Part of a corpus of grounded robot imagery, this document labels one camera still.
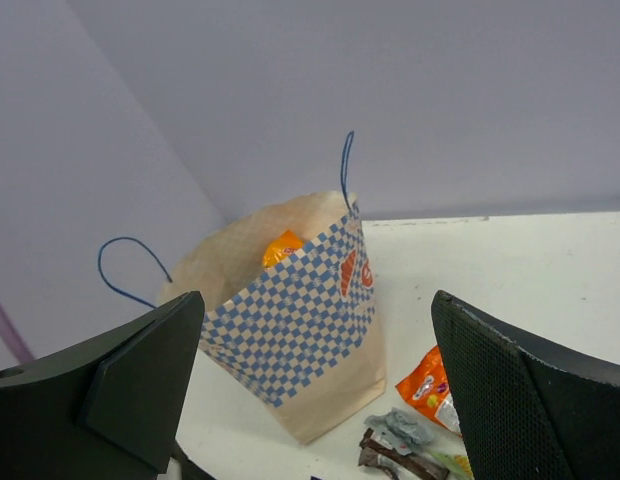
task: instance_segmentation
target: orange package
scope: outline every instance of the orange package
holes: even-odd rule
[[[301,247],[303,241],[292,231],[286,230],[268,246],[262,264],[265,268],[272,267]]]
[[[401,398],[421,415],[461,435],[459,417],[454,409],[438,346],[423,357],[419,366],[401,380],[396,389]]]

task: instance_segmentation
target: brown wrapper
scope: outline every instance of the brown wrapper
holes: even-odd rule
[[[397,480],[398,477],[395,472],[392,472],[392,469],[388,468],[385,465],[379,464],[377,459],[372,459],[371,452],[375,452],[378,455],[389,458],[394,463],[406,469],[410,473],[413,473],[417,476],[417,478],[420,478],[421,480],[445,480],[448,477],[450,471],[447,468],[437,465],[433,461],[417,455],[416,453],[401,455],[392,448],[387,448],[381,443],[375,441],[373,439],[373,434],[373,430],[369,428],[368,430],[366,430],[366,433],[363,435],[363,439],[359,443],[359,446],[362,448],[362,455],[359,457],[359,465],[362,464],[362,459],[367,460],[368,458],[370,458],[371,460],[373,460],[373,463],[376,463],[376,465],[378,465],[370,465],[371,467],[383,470],[390,478],[392,478],[393,480]]]

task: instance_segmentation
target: checkered paper bag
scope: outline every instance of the checkered paper bag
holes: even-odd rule
[[[201,349],[260,398],[297,440],[339,425],[385,390],[385,357],[356,197],[265,207],[206,238],[172,272],[160,302],[199,290]],[[309,240],[274,267],[261,257],[290,229]]]

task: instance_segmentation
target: yellow wrapper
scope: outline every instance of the yellow wrapper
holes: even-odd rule
[[[263,255],[263,266],[272,267],[301,247],[303,247],[303,241],[292,231],[286,230],[268,246]]]

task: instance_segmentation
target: black plastic part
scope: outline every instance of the black plastic part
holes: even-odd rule
[[[0,372],[0,478],[150,480],[167,468],[204,315],[188,293]]]
[[[432,319],[477,480],[620,480],[620,366],[439,292]]]

